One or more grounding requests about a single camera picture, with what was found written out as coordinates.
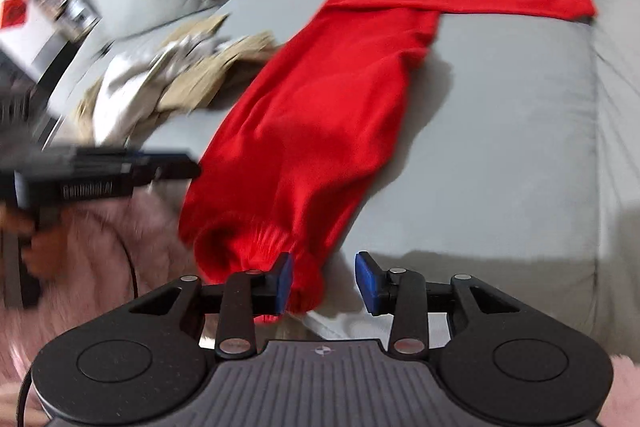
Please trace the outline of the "person's left hand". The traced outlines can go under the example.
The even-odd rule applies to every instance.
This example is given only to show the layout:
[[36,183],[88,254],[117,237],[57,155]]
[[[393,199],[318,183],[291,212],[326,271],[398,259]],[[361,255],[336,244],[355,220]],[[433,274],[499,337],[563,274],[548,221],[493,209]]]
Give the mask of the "person's left hand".
[[28,244],[22,249],[22,260],[33,277],[53,281],[65,271],[68,226],[64,222],[37,231],[26,213],[2,202],[1,231],[28,239]]

